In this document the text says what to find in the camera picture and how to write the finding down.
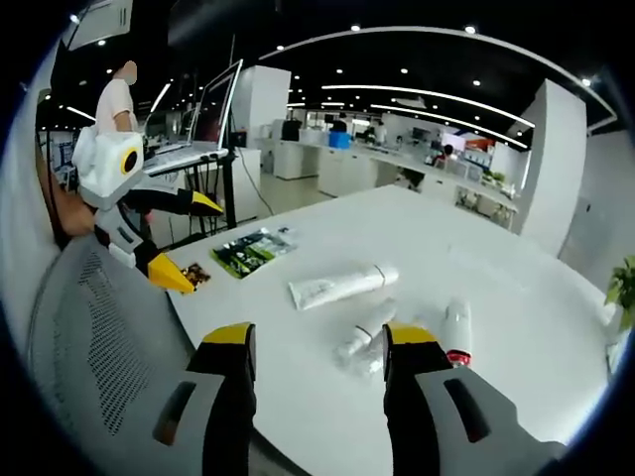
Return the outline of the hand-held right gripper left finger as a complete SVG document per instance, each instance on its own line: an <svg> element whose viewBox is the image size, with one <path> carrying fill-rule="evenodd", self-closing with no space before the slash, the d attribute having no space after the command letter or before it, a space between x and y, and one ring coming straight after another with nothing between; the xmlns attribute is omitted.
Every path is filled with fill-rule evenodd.
<svg viewBox="0 0 635 476"><path fill-rule="evenodd" d="M119 475L246 475L256 413L256 326L212 330L188 364L117 373Z"/></svg>

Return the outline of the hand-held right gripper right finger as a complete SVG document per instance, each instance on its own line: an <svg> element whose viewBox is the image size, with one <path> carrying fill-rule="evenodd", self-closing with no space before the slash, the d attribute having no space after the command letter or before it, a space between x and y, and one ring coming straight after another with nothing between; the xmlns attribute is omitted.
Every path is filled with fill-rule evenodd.
<svg viewBox="0 0 635 476"><path fill-rule="evenodd" d="M383 327L384 414L396 475L555 475L565 448L540 441L516 406L423 327Z"/></svg>

